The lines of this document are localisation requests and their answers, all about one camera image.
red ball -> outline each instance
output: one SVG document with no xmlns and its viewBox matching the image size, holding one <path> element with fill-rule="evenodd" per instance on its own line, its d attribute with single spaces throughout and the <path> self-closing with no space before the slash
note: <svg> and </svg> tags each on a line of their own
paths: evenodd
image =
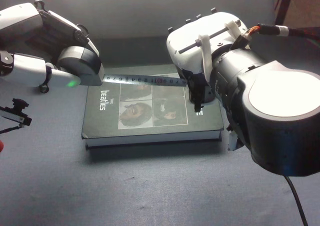
<svg viewBox="0 0 320 226">
<path fill-rule="evenodd" d="M 4 149 L 4 143 L 0 140 L 0 153 L 1 153 L 1 151 Z"/>
</svg>

black book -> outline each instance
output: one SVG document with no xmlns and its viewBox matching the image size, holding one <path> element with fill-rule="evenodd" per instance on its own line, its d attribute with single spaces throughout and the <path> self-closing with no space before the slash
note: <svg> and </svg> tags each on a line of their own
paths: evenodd
<svg viewBox="0 0 320 226">
<path fill-rule="evenodd" d="M 171 65 L 106 69 L 107 74 L 178 78 Z M 104 82 L 88 87 L 82 138 L 87 146 L 220 139 L 218 100 L 196 113 L 186 87 Z"/>
</svg>

measuring tape blade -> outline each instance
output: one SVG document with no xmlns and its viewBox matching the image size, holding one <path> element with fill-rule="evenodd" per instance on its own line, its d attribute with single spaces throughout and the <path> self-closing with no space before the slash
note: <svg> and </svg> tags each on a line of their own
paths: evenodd
<svg viewBox="0 0 320 226">
<path fill-rule="evenodd" d="M 102 81 L 128 85 L 187 86 L 187 81 L 185 79 L 152 75 L 106 74 Z"/>
</svg>

photo grid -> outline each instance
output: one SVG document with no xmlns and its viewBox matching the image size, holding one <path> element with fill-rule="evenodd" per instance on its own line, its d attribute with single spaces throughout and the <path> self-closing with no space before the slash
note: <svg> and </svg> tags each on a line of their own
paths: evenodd
<svg viewBox="0 0 320 226">
<path fill-rule="evenodd" d="M 157 76 L 179 78 L 177 73 Z M 187 124 L 184 87 L 120 85 L 119 130 Z"/>
</svg>

green light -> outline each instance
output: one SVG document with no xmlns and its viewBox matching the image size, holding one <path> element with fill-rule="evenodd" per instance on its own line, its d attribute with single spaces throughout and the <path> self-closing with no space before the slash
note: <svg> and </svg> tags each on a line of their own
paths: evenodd
<svg viewBox="0 0 320 226">
<path fill-rule="evenodd" d="M 70 81 L 66 86 L 67 86 L 67 87 L 70 87 L 70 88 L 73 88 L 73 87 L 75 87 L 75 86 L 77 86 L 77 85 L 78 85 L 78 82 L 75 81 L 75 80 L 72 80 L 72 81 Z"/>
</svg>

